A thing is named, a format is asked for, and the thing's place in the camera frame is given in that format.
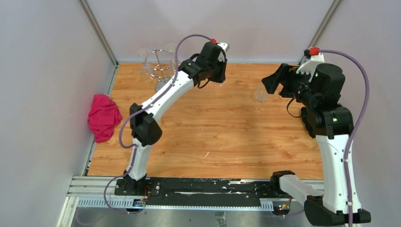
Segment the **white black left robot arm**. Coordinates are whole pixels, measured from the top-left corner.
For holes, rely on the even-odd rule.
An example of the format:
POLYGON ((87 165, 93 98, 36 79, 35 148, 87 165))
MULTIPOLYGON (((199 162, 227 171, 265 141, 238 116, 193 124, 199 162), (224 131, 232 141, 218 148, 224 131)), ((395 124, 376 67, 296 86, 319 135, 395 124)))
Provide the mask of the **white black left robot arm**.
POLYGON ((130 106, 130 116, 124 122, 130 125, 132 149, 130 162, 123 173, 126 191, 133 195, 144 192, 147 163, 150 152, 162 136, 158 122, 183 94, 194 87, 203 88, 209 82, 223 83, 226 79, 228 43, 206 42, 200 53, 181 62, 166 84, 142 104, 130 106))

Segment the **patterned clear wine glass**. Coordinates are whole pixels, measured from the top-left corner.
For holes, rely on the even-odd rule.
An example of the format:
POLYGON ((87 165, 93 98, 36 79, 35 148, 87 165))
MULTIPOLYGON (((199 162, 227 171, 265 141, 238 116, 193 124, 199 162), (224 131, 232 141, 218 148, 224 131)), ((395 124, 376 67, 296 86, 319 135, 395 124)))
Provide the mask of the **patterned clear wine glass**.
POLYGON ((265 86, 260 82, 255 92, 255 101, 258 104, 265 102, 269 98, 269 93, 266 91, 265 86))

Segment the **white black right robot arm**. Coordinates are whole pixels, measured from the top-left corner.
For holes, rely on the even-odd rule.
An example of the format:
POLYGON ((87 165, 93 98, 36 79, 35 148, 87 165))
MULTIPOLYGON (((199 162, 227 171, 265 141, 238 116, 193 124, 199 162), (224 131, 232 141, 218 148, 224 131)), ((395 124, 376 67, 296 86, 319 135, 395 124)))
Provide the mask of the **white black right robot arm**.
POLYGON ((317 140, 322 157, 324 188, 318 191, 285 170, 271 176, 270 191, 275 197, 285 194, 303 205, 307 220, 314 226, 362 224, 371 213, 359 201, 352 163, 352 138, 356 131, 349 109, 339 103, 345 75, 339 66, 319 63, 307 74, 283 63, 261 80, 267 93, 279 85, 279 95, 301 103, 300 117, 309 135, 317 140))

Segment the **clear wine glass front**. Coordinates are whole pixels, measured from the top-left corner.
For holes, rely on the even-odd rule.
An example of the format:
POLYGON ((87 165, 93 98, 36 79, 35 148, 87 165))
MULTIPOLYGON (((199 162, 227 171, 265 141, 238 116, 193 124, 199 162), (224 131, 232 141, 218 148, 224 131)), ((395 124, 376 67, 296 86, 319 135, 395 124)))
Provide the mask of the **clear wine glass front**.
POLYGON ((222 87, 225 85, 225 81, 224 80, 223 81, 214 81, 213 84, 216 86, 222 87))

